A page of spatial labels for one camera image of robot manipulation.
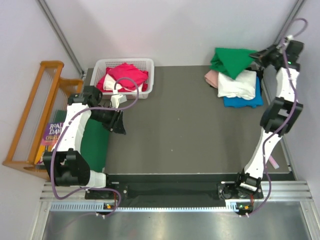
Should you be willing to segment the green t shirt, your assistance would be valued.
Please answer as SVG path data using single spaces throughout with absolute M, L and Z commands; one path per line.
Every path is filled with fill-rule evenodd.
M 244 48 L 216 47 L 210 61 L 210 69 L 235 80 L 254 61 L 250 54 L 256 52 L 256 50 Z

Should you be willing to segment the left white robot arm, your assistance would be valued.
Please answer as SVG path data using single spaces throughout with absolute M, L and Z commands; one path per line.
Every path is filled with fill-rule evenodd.
M 86 86 L 81 93 L 68 97 L 59 138 L 52 150 L 43 153 L 42 160 L 55 186 L 96 188 L 97 194 L 106 199 L 113 194 L 114 187 L 107 182 L 105 173 L 90 168 L 81 155 L 81 144 L 88 120 L 101 123 L 110 132 L 126 134 L 123 111 L 119 106 L 127 101 L 127 97 L 114 90 L 111 110 L 104 110 L 100 105 L 102 97 L 103 93 L 95 86 Z

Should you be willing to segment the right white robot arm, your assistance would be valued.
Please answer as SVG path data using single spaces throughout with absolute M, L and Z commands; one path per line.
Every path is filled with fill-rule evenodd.
M 239 198 L 258 192 L 273 149 L 291 130 L 303 110 L 303 104 L 297 97 L 300 74 L 297 60 L 303 48 L 302 42 L 289 35 L 278 45 L 250 54 L 259 66 L 266 68 L 272 65 L 275 68 L 277 90 L 261 117 L 261 135 L 255 151 L 233 185 L 233 192 Z

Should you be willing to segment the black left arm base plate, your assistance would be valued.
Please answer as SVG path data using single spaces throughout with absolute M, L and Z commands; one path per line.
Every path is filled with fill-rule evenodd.
M 129 186 L 127 183 L 111 182 L 108 185 L 108 188 L 118 191 L 121 197 L 126 198 L 128 196 Z M 92 190 L 92 189 L 89 189 L 88 191 L 85 192 L 84 198 L 86 200 L 111 200 L 111 199 L 118 200 L 119 199 L 116 192 L 113 192 L 110 190 Z

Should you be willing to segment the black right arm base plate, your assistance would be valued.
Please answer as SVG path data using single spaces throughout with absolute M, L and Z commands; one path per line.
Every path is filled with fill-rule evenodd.
M 222 181 L 217 183 L 218 196 L 222 200 L 260 200 L 264 198 L 261 187 L 256 191 L 237 186 L 233 181 Z

